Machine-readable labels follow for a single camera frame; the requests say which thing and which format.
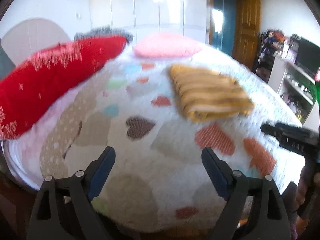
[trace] television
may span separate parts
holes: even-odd
[[[313,78],[320,67],[320,48],[312,42],[301,38],[295,64],[304,69]]]

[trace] bed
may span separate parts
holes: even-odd
[[[205,123],[185,119],[168,74],[172,63],[235,77],[254,110]],[[271,173],[280,192],[290,181],[298,183],[304,159],[261,133],[267,120],[301,125],[267,84],[222,52],[203,44],[190,58],[147,60],[135,57],[128,45],[59,98],[31,130],[3,142],[2,148],[15,179],[37,190],[45,176],[71,176],[112,146],[116,162],[92,201],[97,212],[140,232],[209,229],[225,201],[201,164],[203,147],[211,146],[233,170],[247,176]]]

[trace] wooden door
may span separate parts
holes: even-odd
[[[232,57],[252,69],[260,31],[260,0],[237,0],[236,21]]]

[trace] white shelf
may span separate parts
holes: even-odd
[[[299,66],[291,63],[291,62],[287,62],[291,67],[293,67],[296,71],[298,71],[301,75],[305,76],[309,81],[311,81],[314,85],[316,84],[316,82],[314,81],[314,79],[312,77],[310,77],[302,68],[300,68]]]
[[[284,79],[294,90],[296,90],[306,101],[308,101],[309,104],[313,105],[313,101],[310,98],[308,98],[299,87],[296,87],[295,85],[293,85],[289,78],[285,77]]]

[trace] gray pillow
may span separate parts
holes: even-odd
[[[125,37],[127,42],[133,41],[133,35],[121,28],[110,28],[110,25],[94,28],[87,33],[76,33],[74,40],[83,40],[95,37],[108,37],[108,36],[122,36]]]
[[[1,46],[0,38],[0,80],[4,79],[16,66]]]

